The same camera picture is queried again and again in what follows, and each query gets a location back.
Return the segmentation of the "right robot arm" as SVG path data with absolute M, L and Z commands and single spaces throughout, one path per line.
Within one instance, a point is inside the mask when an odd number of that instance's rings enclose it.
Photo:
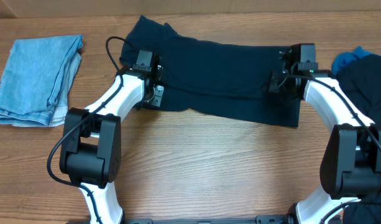
M 330 138 L 319 169 L 320 185 L 275 223 L 339 223 L 350 205 L 381 206 L 381 127 L 363 115 L 329 70 L 320 70 L 314 44 L 280 52 L 282 72 L 273 74 L 269 93 L 305 100 L 319 114 Z

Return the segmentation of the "dark navy t-shirt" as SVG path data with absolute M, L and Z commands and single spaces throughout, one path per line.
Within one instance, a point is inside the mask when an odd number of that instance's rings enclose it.
M 276 126 L 298 127 L 300 101 L 268 93 L 287 46 L 219 44 L 179 35 L 169 24 L 141 16 L 126 37 L 120 62 L 132 65 L 140 50 L 162 59 L 158 110 L 201 113 Z

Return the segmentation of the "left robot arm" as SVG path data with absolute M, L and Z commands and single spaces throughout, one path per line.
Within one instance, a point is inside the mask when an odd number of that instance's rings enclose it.
M 72 108 L 65 116 L 60 170 L 84 195 L 90 223 L 124 223 L 114 185 L 121 166 L 121 123 L 137 105 L 160 105 L 160 61 L 155 53 L 141 50 L 100 99 L 85 109 Z

